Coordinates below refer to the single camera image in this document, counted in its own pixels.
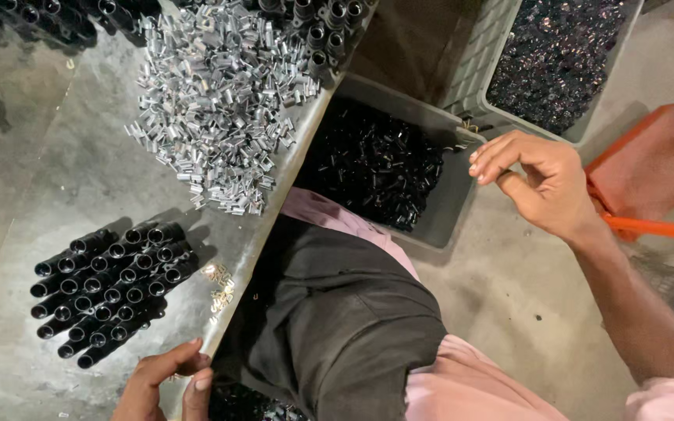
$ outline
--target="orange stool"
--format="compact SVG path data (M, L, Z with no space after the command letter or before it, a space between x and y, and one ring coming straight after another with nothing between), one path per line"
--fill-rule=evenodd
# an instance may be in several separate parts
M659 221L674 208L674 104L647 115L584 171L595 208L618 237L674 237L674 224Z

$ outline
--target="hand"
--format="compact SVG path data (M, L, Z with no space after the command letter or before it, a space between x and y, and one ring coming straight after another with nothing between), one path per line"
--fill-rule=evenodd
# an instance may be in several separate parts
M496 181L524 219L567 243L604 225L586 193L579 155L563 143L514 130L482 145L470 162L479 184ZM508 169L517 162L527 179Z
M181 344L161 355L142 358L126 382L124 395L111 421L165 421L160 403L160 386L173 374L194 375L183 393L182 421L208 421L212 389L211 358L199 353L201 339Z

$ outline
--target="orange plastic handle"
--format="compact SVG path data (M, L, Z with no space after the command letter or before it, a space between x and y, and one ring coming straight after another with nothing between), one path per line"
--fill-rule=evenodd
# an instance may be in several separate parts
M602 219L604 219L607 225L609 225L612 229L622 229L625 231L640 232L642 234L674 237L674 224L671 223L622 218L620 216L610 216L607 214L603 214Z

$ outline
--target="gray plastic crate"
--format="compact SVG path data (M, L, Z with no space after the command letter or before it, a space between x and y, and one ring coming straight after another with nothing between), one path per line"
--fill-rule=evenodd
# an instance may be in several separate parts
M460 143L457 131L463 124L461 119L374 81L349 73L335 96L359 101L407 123L417 124L434 145L454 146ZM431 249L444 249L449 244L454 227L463 220L476 186L469 174L470 155L484 140L475 135L464 137L469 142L464 152L444 153L443 173L427 197L426 210L418 218L415 229L399 232L384 226L393 237Z
M503 111L491 105L485 98L521 2L522 0L487 0L482 5L458 69L438 105L454 115L472 116L473 124L477 126L493 126L493 129L480 132L488 140L512 129L519 129L545 139L566 142L578 147L584 143L584 134L600 101L600 94L594 96L589 110L561 136ZM644 0L625 0L624 3L628 17L618 33L615 47L607 57L607 83L610 83L610 72L618 61Z

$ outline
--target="fingernail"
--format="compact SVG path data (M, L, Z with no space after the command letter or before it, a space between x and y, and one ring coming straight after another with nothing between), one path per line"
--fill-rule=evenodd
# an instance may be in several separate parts
M199 392L202 390L207 390L210 388L210 385L212 384L212 378L203 378L201 380L197 380L196 383L194 383L194 389L197 389Z

